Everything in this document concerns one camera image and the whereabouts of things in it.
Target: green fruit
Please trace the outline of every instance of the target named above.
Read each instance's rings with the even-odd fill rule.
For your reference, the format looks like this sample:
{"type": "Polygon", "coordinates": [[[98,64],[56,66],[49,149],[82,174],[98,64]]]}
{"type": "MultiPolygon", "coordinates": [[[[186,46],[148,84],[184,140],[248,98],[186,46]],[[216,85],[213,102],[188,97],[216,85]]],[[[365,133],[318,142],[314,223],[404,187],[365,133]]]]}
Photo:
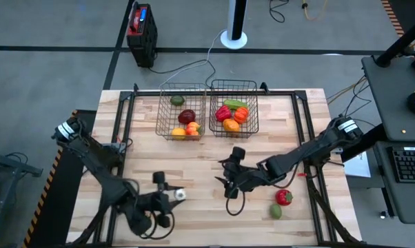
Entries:
{"type": "Polygon", "coordinates": [[[185,103],[185,99],[182,96],[173,96],[170,102],[174,106],[182,106],[185,103]]]}
{"type": "Polygon", "coordinates": [[[247,107],[247,104],[238,100],[226,99],[224,100],[223,104],[228,106],[231,110],[236,110],[239,107],[247,107]]]}
{"type": "Polygon", "coordinates": [[[270,205],[270,216],[272,218],[279,220],[282,215],[283,215],[283,212],[281,211],[280,205],[276,203],[270,205]]]}

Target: white cable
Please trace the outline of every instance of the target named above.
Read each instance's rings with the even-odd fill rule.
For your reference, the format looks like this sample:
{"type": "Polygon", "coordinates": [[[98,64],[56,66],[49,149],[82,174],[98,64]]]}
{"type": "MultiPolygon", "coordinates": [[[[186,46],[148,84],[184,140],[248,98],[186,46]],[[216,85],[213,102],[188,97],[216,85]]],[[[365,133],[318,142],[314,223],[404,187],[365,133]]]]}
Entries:
{"type": "Polygon", "coordinates": [[[198,64],[198,65],[193,65],[193,66],[190,66],[190,67],[188,67],[188,68],[183,68],[183,69],[181,69],[181,70],[179,70],[178,72],[176,72],[174,75],[172,75],[172,76],[170,76],[168,79],[166,79],[166,81],[164,81],[164,82],[162,82],[162,84],[160,84],[160,86],[159,87],[161,87],[161,86],[163,86],[165,83],[167,83],[171,78],[173,78],[173,77],[175,77],[176,75],[178,75],[180,72],[183,72],[183,71],[186,71],[186,70],[189,70],[189,69],[192,69],[192,68],[196,68],[196,67],[199,67],[199,66],[202,66],[202,65],[205,65],[206,63],[208,63],[208,61],[209,61],[209,54],[210,54],[210,50],[214,47],[214,44],[215,44],[215,41],[218,39],[218,37],[220,36],[220,34],[221,33],[223,33],[224,31],[226,31],[226,30],[222,30],[222,31],[220,31],[216,36],[215,36],[215,38],[214,38],[214,40],[212,41],[212,45],[210,46],[210,48],[209,48],[209,50],[207,51],[207,57],[206,57],[206,60],[204,61],[204,62],[202,62],[201,64],[198,64]]]}

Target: red tomato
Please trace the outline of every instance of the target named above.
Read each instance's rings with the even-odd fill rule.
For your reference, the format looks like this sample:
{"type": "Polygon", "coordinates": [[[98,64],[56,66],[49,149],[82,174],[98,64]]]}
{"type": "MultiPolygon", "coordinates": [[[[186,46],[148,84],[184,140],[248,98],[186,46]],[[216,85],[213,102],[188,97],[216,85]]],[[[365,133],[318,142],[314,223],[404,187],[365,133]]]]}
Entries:
{"type": "Polygon", "coordinates": [[[292,203],[293,195],[286,189],[280,189],[275,195],[276,202],[281,206],[287,206],[292,203]]]}

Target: white paper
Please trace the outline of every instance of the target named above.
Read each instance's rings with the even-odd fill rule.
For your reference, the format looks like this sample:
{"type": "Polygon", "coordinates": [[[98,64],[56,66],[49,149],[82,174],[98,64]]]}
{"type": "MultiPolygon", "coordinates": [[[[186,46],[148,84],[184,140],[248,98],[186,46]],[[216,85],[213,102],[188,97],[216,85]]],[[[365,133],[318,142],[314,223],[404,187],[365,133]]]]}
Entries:
{"type": "Polygon", "coordinates": [[[345,174],[348,176],[372,177],[370,175],[370,167],[368,166],[367,153],[363,152],[358,156],[345,161],[345,174]]]}

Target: plastic vegetable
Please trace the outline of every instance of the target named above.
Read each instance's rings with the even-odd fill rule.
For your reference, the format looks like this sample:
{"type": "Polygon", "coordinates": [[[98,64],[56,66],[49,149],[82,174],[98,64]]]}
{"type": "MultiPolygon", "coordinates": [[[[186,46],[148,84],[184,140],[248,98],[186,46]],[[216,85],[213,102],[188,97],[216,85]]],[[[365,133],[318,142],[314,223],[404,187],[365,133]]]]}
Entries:
{"type": "Polygon", "coordinates": [[[224,100],[224,105],[228,106],[231,110],[236,110],[239,107],[247,107],[247,104],[243,103],[242,101],[238,100],[224,100]]]}
{"type": "Polygon", "coordinates": [[[215,112],[217,121],[223,122],[227,118],[232,118],[232,113],[228,106],[223,105],[215,112]]]}
{"type": "Polygon", "coordinates": [[[226,130],[227,132],[240,131],[240,125],[236,121],[229,119],[229,118],[223,121],[223,127],[224,127],[224,130],[226,130]]]}
{"type": "Polygon", "coordinates": [[[239,107],[235,111],[234,120],[238,124],[243,124],[244,122],[246,122],[248,114],[249,114],[249,110],[247,110],[246,107],[239,107]]]}
{"type": "Polygon", "coordinates": [[[277,220],[279,220],[281,216],[283,215],[283,211],[281,210],[280,205],[276,203],[270,205],[269,211],[270,211],[270,216],[277,220]]]}
{"type": "Polygon", "coordinates": [[[175,136],[175,139],[183,140],[185,139],[186,131],[183,128],[176,127],[171,132],[172,136],[175,136]]]}
{"type": "Polygon", "coordinates": [[[196,122],[191,122],[186,127],[186,134],[187,135],[200,135],[199,130],[201,126],[196,122]]]}
{"type": "Polygon", "coordinates": [[[287,206],[292,203],[293,195],[286,189],[280,189],[275,194],[276,202],[282,206],[287,206]]]}
{"type": "Polygon", "coordinates": [[[169,102],[174,106],[182,106],[185,103],[185,99],[182,96],[173,96],[169,102]]]}
{"type": "Polygon", "coordinates": [[[183,110],[179,114],[179,122],[183,124],[189,124],[195,121],[195,112],[193,110],[183,110]]]}

